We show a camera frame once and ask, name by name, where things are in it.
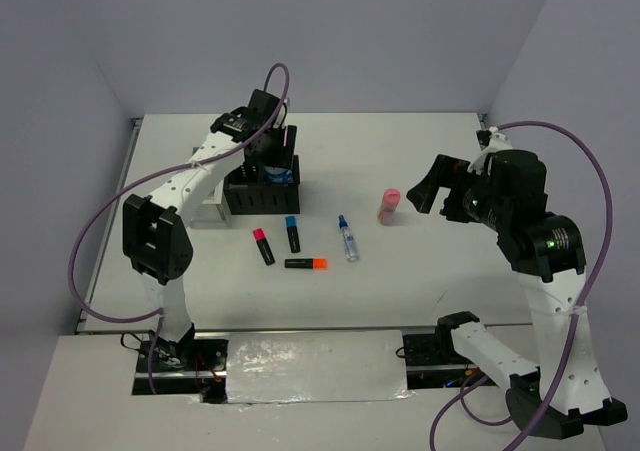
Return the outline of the blue spray bottle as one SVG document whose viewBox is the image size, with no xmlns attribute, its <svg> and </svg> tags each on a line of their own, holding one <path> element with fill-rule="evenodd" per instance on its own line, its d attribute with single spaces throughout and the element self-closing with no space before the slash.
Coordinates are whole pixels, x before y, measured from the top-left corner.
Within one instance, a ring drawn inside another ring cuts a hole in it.
<svg viewBox="0 0 640 451">
<path fill-rule="evenodd" d="M 344 215 L 340 215 L 339 218 L 339 231 L 344 247 L 344 253 L 348 262 L 356 262 L 359 260 L 359 252 L 357 249 L 355 237 L 349 227 L 349 224 Z"/>
</svg>

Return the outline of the orange highlighter marker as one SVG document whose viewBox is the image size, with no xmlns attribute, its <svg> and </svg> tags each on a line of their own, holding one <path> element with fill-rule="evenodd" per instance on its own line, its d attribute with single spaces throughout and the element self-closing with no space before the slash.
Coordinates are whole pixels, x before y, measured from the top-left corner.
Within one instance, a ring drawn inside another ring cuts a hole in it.
<svg viewBox="0 0 640 451">
<path fill-rule="evenodd" d="M 328 262 L 325 258 L 289 258 L 284 261 L 286 269 L 326 270 Z"/>
</svg>

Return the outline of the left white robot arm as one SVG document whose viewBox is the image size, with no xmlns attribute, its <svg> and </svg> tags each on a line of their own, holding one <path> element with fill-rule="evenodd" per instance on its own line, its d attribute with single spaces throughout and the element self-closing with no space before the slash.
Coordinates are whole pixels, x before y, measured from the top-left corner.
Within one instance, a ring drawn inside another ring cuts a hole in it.
<svg viewBox="0 0 640 451">
<path fill-rule="evenodd" d="M 264 90 L 249 103 L 219 116 L 186 167 L 147 196 L 123 204 L 123 253 L 129 258 L 162 323 L 153 337 L 160 358 L 172 369 L 189 367 L 196 356 L 195 326 L 188 314 L 183 275 L 193 259 L 187 232 L 197 208 L 224 179 L 247 161 L 274 166 L 284 149 L 284 100 Z"/>
</svg>

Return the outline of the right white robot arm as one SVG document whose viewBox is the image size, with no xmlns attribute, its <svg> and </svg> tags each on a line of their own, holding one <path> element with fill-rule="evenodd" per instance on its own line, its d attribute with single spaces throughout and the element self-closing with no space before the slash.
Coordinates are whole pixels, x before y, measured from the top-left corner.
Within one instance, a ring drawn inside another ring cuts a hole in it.
<svg viewBox="0 0 640 451">
<path fill-rule="evenodd" d="M 547 170 L 536 154 L 515 148 L 503 127 L 481 130 L 477 140 L 476 158 L 438 156 L 407 197 L 418 212 L 428 213 L 437 193 L 446 190 L 441 213 L 447 220 L 496 233 L 525 292 L 538 358 L 520 356 L 468 311 L 440 318 L 434 348 L 403 348 L 400 355 L 476 366 L 478 374 L 462 392 L 494 383 L 522 437 L 564 440 L 588 426 L 624 422 L 627 408 L 609 392 L 595 356 L 586 297 L 596 269 L 586 263 L 577 225 L 548 210 Z"/>
</svg>

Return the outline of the blue highlighter marker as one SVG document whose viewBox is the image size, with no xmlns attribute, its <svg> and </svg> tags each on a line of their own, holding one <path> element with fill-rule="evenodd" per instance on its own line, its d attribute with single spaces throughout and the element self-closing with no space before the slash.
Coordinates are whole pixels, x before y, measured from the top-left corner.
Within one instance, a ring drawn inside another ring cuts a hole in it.
<svg viewBox="0 0 640 451">
<path fill-rule="evenodd" d="M 290 251 L 294 254 L 301 251 L 300 238 L 297 228 L 297 221 L 295 216 L 285 217 L 285 227 L 290 246 Z"/>
</svg>

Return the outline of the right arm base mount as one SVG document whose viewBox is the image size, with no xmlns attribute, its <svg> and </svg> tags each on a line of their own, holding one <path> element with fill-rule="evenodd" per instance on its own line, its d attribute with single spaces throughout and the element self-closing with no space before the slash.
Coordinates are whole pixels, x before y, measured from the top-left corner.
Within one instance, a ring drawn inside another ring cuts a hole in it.
<svg viewBox="0 0 640 451">
<path fill-rule="evenodd" d="M 435 332 L 403 333 L 395 354 L 404 362 L 409 390 L 459 388 L 479 372 L 468 359 L 446 354 Z"/>
</svg>

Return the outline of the blue round tin front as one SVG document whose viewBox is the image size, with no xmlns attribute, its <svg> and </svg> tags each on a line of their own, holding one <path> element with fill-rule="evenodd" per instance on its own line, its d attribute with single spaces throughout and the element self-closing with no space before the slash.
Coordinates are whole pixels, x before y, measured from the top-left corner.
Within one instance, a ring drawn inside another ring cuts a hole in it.
<svg viewBox="0 0 640 451">
<path fill-rule="evenodd" d="M 293 182 L 291 169 L 278 167 L 265 167 L 266 179 L 272 184 L 290 184 Z"/>
</svg>

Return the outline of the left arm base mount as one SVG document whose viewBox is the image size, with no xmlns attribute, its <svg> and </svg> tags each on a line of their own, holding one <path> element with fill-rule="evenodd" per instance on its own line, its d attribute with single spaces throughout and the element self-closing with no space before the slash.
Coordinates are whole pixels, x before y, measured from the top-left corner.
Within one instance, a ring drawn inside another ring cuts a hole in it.
<svg viewBox="0 0 640 451">
<path fill-rule="evenodd" d="M 198 339 L 195 351 L 186 362 L 169 358 L 160 348 L 154 349 L 152 367 L 148 368 L 150 338 L 129 333 L 136 339 L 136 346 L 125 343 L 126 334 L 120 338 L 122 347 L 137 354 L 133 376 L 134 396 L 153 395 L 148 371 L 152 370 L 152 380 L 157 395 L 193 395 L 207 404 L 227 402 L 226 369 L 228 341 L 226 339 Z"/>
</svg>

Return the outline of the pink highlighter marker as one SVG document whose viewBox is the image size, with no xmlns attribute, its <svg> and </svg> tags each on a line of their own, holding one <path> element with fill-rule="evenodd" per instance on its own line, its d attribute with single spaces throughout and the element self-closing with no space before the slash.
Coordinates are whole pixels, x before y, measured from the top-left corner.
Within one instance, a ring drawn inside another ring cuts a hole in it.
<svg viewBox="0 0 640 451">
<path fill-rule="evenodd" d="M 261 228 L 256 228 L 252 231 L 252 234 L 265 265 L 273 265 L 275 263 L 275 257 L 264 231 Z"/>
</svg>

